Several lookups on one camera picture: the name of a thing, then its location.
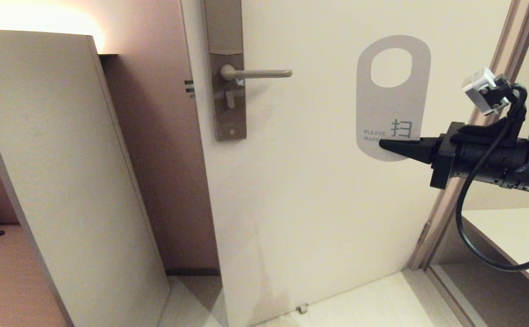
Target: white shelf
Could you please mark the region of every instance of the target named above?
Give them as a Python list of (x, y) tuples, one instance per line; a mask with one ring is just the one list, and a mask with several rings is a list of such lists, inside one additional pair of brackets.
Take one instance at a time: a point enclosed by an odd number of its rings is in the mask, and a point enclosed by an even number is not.
[[(511, 263), (529, 261), (529, 208), (469, 210), (462, 215)], [(524, 275), (529, 278), (529, 270)]]

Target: black cable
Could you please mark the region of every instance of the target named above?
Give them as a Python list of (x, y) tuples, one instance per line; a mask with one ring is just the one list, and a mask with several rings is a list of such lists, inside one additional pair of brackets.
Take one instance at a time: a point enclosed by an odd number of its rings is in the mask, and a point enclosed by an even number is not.
[(464, 233), (464, 226), (462, 225), (462, 206), (464, 205), (464, 199), (466, 199), (466, 193), (468, 192), (468, 189), (470, 188), (470, 185), (474, 181), (474, 177), (478, 173), (478, 170), (488, 160), (490, 155), (492, 155), (492, 152), (496, 149), (496, 147), (499, 146), (501, 141), (505, 138), (507, 135), (507, 132), (513, 125), (513, 122), (517, 118), (518, 110), (522, 108), (524, 105), (524, 102), (526, 101), (526, 89), (524, 86), (520, 84), (513, 84), (513, 89), (517, 90), (519, 93), (517, 102), (513, 102), (511, 104), (511, 109), (507, 113), (507, 122), (504, 125), (503, 129), (500, 131), (497, 138), (494, 140), (494, 142), (490, 145), (486, 153), (482, 155), (480, 160), (476, 163), (474, 166), (474, 169), (470, 174), (468, 174), (468, 178), (466, 178), (466, 181), (464, 182), (464, 186), (462, 186), (462, 190), (460, 191), (460, 194), (458, 196), (458, 202), (456, 202), (456, 225), (458, 227), (458, 233), (460, 234), (460, 238), (462, 238), (462, 241), (464, 241), (464, 244), (472, 251), (478, 258), (480, 258), (484, 263), (488, 264), (489, 266), (502, 270), (502, 271), (508, 271), (508, 272), (516, 272), (516, 271), (523, 271), (526, 269), (529, 269), (529, 261), (527, 263), (522, 263), (520, 265), (503, 265), (502, 263), (497, 263), (487, 257), (486, 255), (482, 254), (472, 242), (468, 239), (466, 234)]

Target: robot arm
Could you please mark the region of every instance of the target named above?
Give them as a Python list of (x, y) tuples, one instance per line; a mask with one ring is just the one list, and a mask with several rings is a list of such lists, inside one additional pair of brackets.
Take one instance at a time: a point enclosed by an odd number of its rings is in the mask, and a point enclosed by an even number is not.
[(466, 192), (473, 180), (529, 191), (529, 137), (518, 138), (526, 115), (526, 89), (484, 69), (466, 79), (464, 91), (483, 114), (498, 112), (507, 105), (510, 105), (509, 112), (506, 117), (488, 126), (452, 122), (448, 131), (439, 137), (424, 137), (420, 141), (381, 139), (379, 145), (383, 149), (431, 164), (433, 172), (430, 186), (434, 188), (445, 188), (451, 177), (465, 178), (456, 205), (456, 222), (464, 243), (480, 259), (496, 269), (529, 269), (529, 262), (502, 265), (480, 253), (465, 235), (461, 215)]

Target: white door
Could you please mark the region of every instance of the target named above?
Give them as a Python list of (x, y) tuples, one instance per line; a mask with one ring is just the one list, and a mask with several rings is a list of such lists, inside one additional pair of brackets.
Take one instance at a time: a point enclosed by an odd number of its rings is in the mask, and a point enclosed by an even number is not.
[[(437, 190), (428, 166), (357, 147), (360, 54), (389, 35), (428, 44), (422, 136), (438, 136), (470, 117), (462, 81), (490, 64), (509, 2), (244, 0), (244, 67), (294, 75), (246, 81), (247, 139), (228, 142), (214, 136), (202, 0), (183, 9), (231, 327), (401, 270)], [(384, 56), (374, 81), (400, 80), (407, 67)]]

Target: floor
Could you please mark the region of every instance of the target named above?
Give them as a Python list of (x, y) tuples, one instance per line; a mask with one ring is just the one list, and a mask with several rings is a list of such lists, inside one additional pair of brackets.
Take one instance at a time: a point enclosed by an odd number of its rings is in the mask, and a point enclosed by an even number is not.
[[(218, 277), (171, 277), (159, 327), (228, 327)], [(461, 327), (422, 271), (403, 271), (256, 327)]]

